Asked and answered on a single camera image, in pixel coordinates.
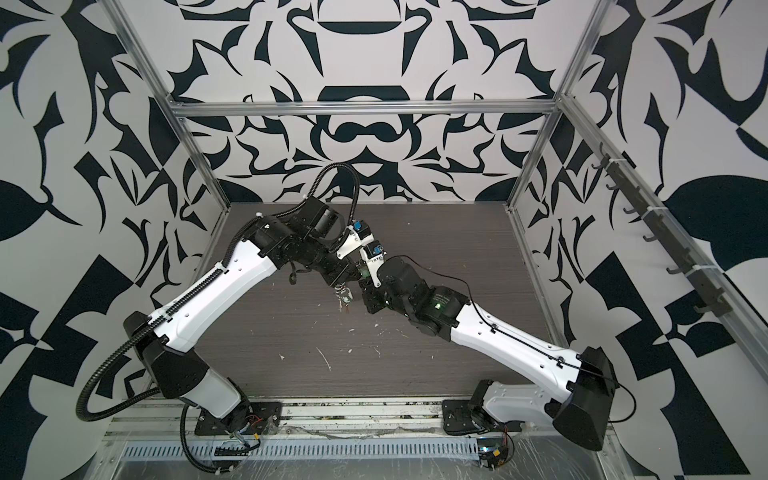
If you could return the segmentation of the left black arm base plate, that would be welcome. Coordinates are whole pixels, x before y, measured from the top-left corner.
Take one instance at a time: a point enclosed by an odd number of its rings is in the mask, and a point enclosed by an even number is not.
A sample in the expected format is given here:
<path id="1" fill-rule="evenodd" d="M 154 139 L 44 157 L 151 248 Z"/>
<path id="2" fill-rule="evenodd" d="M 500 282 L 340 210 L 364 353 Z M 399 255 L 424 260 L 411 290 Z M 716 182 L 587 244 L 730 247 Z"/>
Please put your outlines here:
<path id="1" fill-rule="evenodd" d="M 251 402 L 248 407 L 238 406 L 223 419 L 206 410 L 197 415 L 194 434 L 197 436 L 221 436 L 238 432 L 242 436 L 271 434 L 281 423 L 283 404 L 278 401 Z"/>

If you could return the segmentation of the black wall hook rail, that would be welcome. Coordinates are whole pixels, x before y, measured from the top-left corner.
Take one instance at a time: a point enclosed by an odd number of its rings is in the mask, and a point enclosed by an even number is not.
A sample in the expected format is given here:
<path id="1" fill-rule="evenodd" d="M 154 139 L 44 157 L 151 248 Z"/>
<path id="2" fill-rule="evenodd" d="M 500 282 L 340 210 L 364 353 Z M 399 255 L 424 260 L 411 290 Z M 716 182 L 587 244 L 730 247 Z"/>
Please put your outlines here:
<path id="1" fill-rule="evenodd" d="M 696 306 L 694 310 L 701 314 L 711 313 L 719 318 L 733 312 L 734 308 L 726 297 L 723 282 L 716 278 L 719 268 L 695 251 L 688 234 L 671 211 L 662 205 L 635 173 L 630 162 L 625 158 L 611 156 L 605 151 L 603 144 L 599 145 L 599 156 L 599 163 L 593 168 L 604 171 L 611 179 L 608 190 L 620 192 L 629 202 L 623 212 L 646 225 L 649 233 L 643 240 L 660 244 L 673 262 L 666 272 L 669 275 L 684 276 L 703 301 L 703 304 Z"/>

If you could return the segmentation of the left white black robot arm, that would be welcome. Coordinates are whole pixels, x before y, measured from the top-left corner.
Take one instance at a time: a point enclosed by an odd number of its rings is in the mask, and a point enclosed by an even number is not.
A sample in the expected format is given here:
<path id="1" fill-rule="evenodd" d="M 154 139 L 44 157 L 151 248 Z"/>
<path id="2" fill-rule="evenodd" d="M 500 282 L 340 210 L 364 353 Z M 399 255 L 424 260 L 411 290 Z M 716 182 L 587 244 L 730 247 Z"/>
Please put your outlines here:
<path id="1" fill-rule="evenodd" d="M 284 265 L 317 272 L 334 288 L 359 279 L 350 256 L 372 241 L 372 233 L 364 221 L 355 220 L 342 228 L 341 245 L 328 243 L 325 237 L 338 217 L 314 197 L 287 217 L 258 215 L 241 228 L 222 261 L 148 316 L 145 322 L 153 329 L 135 351 L 165 398 L 180 399 L 217 419 L 245 416 L 245 395 L 195 346 L 240 297 Z"/>

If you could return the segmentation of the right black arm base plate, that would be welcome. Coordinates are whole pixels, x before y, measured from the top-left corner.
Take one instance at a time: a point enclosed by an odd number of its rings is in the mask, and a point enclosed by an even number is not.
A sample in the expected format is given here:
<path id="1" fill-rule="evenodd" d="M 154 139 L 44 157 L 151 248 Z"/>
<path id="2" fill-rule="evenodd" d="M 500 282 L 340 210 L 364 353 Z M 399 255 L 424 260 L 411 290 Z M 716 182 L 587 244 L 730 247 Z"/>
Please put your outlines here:
<path id="1" fill-rule="evenodd" d="M 521 432 L 523 421 L 500 423 L 472 407 L 469 400 L 443 400 L 441 402 L 442 429 L 447 435 L 462 436 L 489 432 Z"/>

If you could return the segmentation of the small green circuit board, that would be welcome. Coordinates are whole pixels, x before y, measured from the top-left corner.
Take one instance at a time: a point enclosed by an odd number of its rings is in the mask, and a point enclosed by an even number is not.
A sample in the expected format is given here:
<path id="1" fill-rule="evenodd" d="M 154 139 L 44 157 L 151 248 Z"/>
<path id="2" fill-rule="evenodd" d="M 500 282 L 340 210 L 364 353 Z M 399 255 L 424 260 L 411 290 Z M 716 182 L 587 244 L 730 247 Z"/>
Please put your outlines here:
<path id="1" fill-rule="evenodd" d="M 488 470 L 505 465 L 515 453 L 513 440 L 508 435 L 478 438 L 477 447 L 479 465 Z"/>

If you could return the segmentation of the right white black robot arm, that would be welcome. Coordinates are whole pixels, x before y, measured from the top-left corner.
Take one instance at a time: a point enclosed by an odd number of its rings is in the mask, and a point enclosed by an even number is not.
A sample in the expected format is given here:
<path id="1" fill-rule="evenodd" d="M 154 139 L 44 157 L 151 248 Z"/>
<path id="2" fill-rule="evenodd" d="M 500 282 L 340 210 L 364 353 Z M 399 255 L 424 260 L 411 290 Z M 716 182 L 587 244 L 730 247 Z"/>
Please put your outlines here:
<path id="1" fill-rule="evenodd" d="M 600 348 L 577 352 L 538 339 L 490 314 L 469 293 L 428 284 L 401 257 L 361 262 L 359 285 L 370 313 L 387 308 L 421 333 L 477 351 L 537 385 L 535 408 L 572 443 L 591 451 L 604 445 L 619 384 Z"/>

